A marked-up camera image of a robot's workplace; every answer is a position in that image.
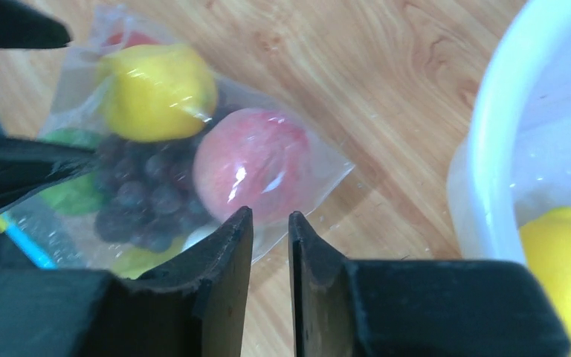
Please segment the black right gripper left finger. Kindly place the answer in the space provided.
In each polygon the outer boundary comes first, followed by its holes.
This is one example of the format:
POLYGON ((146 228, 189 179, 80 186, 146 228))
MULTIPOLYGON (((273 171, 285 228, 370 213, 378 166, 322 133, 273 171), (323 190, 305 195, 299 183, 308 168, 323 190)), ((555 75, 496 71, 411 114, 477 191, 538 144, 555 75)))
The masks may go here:
POLYGON ((136 280, 0 270, 0 356, 239 356, 253 237, 244 207, 136 280))

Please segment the purple grape bunch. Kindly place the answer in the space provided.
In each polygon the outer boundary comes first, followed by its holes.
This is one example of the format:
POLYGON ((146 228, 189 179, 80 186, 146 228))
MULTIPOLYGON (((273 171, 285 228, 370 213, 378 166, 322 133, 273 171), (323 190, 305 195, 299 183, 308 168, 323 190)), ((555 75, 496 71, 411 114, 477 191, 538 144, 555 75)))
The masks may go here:
POLYGON ((105 244, 131 244, 160 253, 173 239, 215 224, 193 182, 193 162, 203 137, 236 105, 220 105, 198 134, 142 143, 110 130, 97 148, 95 186, 105 196, 92 227, 105 244))

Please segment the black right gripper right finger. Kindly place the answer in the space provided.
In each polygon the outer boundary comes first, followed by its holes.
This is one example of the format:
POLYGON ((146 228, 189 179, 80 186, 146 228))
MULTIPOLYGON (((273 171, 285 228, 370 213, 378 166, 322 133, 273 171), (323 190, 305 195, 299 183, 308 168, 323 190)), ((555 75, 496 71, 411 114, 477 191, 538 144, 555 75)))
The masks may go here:
POLYGON ((297 356, 568 356, 538 281, 502 260, 357 260, 288 222, 297 356))

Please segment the red orange wax apple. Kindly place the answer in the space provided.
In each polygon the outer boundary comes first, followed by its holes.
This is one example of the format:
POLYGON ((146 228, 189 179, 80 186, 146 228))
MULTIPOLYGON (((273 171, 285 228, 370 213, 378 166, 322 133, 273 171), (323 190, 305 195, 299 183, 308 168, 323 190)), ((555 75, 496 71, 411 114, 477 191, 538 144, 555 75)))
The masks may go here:
POLYGON ((130 48, 136 45, 156 45, 160 42, 144 33, 138 31, 119 32, 108 37, 102 47, 116 46, 119 48, 130 48))

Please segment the green custard apple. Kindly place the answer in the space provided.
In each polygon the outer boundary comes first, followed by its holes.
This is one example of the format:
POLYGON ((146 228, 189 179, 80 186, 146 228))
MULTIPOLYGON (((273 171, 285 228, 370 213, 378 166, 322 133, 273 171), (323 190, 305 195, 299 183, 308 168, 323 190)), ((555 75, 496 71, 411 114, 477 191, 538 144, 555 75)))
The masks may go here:
MULTIPOLYGON (((96 149, 103 136, 77 128, 61 128, 42 136, 44 141, 72 144, 96 149)), ((39 197, 51 209, 66 216, 80 216, 98 211, 105 203, 105 196, 95 186, 96 173, 89 173, 62 184, 49 187, 39 197)))

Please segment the white plastic basket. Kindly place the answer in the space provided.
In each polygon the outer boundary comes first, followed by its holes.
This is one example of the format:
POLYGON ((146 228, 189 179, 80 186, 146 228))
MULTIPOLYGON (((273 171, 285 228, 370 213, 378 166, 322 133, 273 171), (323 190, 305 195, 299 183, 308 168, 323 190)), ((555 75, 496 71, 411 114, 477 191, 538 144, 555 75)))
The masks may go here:
POLYGON ((461 255, 523 263, 521 225, 571 207, 571 1, 528 1, 483 76, 448 171, 461 255))

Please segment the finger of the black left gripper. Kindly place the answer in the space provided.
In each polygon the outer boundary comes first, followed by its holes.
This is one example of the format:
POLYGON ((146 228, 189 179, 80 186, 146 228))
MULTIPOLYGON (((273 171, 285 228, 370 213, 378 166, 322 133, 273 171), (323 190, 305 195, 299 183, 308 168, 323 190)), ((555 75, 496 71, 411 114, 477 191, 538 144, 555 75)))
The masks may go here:
POLYGON ((0 136, 0 213, 95 168, 92 149, 0 136))
POLYGON ((0 49, 56 49, 70 42, 58 19, 20 1, 0 0, 0 49))

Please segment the pink peach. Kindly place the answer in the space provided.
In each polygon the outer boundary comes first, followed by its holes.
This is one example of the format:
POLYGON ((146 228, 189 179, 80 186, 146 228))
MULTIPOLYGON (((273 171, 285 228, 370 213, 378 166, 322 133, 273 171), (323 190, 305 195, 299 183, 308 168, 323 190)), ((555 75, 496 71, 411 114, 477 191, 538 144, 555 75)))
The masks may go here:
POLYGON ((198 146, 193 182, 219 221, 242 206, 260 225, 286 219, 310 203, 311 144, 306 128, 282 112, 246 108, 230 113, 198 146))

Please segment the white garlic bulb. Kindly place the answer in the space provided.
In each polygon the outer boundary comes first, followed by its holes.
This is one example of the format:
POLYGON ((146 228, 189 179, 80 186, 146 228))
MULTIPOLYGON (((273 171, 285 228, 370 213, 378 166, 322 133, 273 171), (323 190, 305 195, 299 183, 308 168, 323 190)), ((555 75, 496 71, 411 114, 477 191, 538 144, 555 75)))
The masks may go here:
POLYGON ((201 240, 203 240, 204 238, 208 237, 214 231, 216 231, 218 228, 219 228, 219 225, 207 224, 207 225, 201 226, 200 228, 195 229, 194 232, 189 234, 187 236, 187 238, 185 239, 184 244, 182 245, 181 252, 186 251, 187 249, 194 246, 196 243, 198 243, 201 240))

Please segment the yellow green starfruit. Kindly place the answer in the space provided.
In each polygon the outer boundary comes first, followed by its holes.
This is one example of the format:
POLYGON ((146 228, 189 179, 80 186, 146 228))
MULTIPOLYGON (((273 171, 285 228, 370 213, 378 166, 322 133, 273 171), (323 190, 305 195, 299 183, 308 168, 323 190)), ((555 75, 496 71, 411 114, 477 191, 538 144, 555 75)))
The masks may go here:
POLYGON ((118 277, 137 279, 145 272, 156 268, 179 255, 187 240, 187 235, 172 240, 171 246, 164 252, 155 253, 132 247, 124 251, 109 267, 109 271, 118 277))

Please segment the clear zip top bag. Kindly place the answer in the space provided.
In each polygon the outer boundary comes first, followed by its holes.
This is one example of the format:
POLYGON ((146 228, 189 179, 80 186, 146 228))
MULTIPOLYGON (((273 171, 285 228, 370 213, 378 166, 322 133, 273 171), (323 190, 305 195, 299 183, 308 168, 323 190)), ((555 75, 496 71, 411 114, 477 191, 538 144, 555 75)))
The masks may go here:
POLYGON ((242 206, 258 260, 353 168, 307 120, 120 5, 98 7, 68 50, 39 139, 93 150, 94 170, 5 211, 0 232, 39 267, 130 279, 242 206))

